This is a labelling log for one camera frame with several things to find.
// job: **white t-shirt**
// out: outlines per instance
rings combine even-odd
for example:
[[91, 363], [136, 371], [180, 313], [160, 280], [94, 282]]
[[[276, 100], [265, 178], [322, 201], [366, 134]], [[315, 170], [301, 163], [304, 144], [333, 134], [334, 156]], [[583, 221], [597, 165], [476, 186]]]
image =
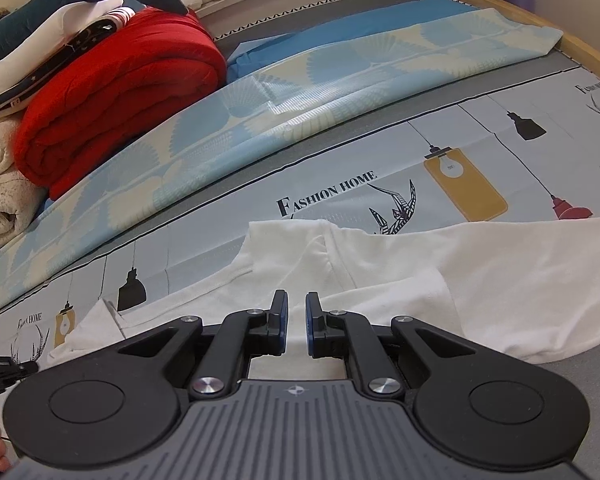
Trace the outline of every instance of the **white t-shirt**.
[[342, 362], [307, 355], [304, 297], [373, 324], [402, 314], [532, 363], [600, 344], [600, 218], [474, 222], [369, 235], [327, 221], [252, 222], [235, 260], [160, 301], [114, 312], [102, 300], [50, 353], [58, 364], [185, 315], [205, 324], [289, 295], [287, 350], [252, 361], [252, 378], [342, 378]]

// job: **wooden bed frame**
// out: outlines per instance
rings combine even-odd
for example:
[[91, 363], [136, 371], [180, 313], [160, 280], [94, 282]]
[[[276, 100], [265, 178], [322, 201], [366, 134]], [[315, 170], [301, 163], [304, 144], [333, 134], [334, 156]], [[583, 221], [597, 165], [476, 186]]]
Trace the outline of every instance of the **wooden bed frame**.
[[[460, 0], [466, 4], [471, 4], [475, 7], [493, 7], [498, 10], [503, 16], [519, 23], [526, 25], [538, 25], [539, 27], [555, 27], [553, 23], [535, 15], [528, 10], [520, 9], [513, 4], [504, 2], [503, 0]], [[592, 46], [588, 45], [580, 38], [573, 34], [565, 32], [562, 39], [557, 45], [558, 49], [564, 54], [576, 60], [581, 65], [585, 66], [600, 78], [600, 52]]]

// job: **black circular pad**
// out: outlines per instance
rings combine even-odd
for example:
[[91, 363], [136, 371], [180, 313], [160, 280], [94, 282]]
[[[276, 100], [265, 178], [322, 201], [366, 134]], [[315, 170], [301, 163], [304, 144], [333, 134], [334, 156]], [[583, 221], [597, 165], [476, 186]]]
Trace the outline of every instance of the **black circular pad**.
[[32, 375], [7, 397], [4, 424], [24, 455], [60, 468], [97, 468], [139, 454], [174, 426], [180, 403], [162, 366], [100, 352]]
[[566, 379], [478, 349], [439, 359], [414, 400], [429, 436], [463, 462], [533, 470], [573, 458], [589, 427], [589, 407]]
[[524, 424], [542, 412], [544, 401], [525, 384], [492, 381], [481, 384], [469, 395], [475, 413], [500, 424]]
[[125, 394], [111, 383], [79, 381], [62, 386], [51, 395], [49, 408], [57, 418], [75, 424], [93, 424], [115, 415]]

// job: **origami crane print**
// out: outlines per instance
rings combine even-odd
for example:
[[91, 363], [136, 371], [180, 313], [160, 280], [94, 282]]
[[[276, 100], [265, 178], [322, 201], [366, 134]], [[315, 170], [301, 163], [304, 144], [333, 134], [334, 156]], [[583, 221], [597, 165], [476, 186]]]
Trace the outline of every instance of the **origami crane print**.
[[389, 191], [387, 189], [382, 189], [381, 187], [372, 186], [368, 184], [373, 189], [377, 189], [381, 193], [385, 193], [390, 195], [391, 198], [394, 199], [395, 205], [397, 209], [393, 209], [395, 222], [389, 227], [387, 221], [382, 218], [382, 215], [369, 208], [371, 214], [376, 219], [378, 226], [380, 227], [381, 235], [395, 235], [400, 232], [400, 230], [407, 224], [411, 217], [413, 216], [413, 212], [416, 209], [416, 187], [413, 185], [413, 182], [409, 180], [409, 186], [411, 187], [411, 199], [407, 202], [402, 198], [400, 193], [396, 193], [395, 191]]

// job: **yellow lamp print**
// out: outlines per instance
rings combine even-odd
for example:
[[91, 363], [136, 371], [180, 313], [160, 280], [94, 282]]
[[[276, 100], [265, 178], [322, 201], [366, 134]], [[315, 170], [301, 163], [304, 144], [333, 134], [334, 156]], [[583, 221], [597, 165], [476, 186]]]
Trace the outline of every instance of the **yellow lamp print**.
[[507, 201], [459, 148], [430, 147], [424, 167], [469, 222], [506, 213]]
[[64, 309], [56, 315], [56, 336], [54, 338], [54, 348], [57, 348], [64, 343], [64, 338], [74, 329], [75, 327], [75, 310], [73, 305], [66, 302]]

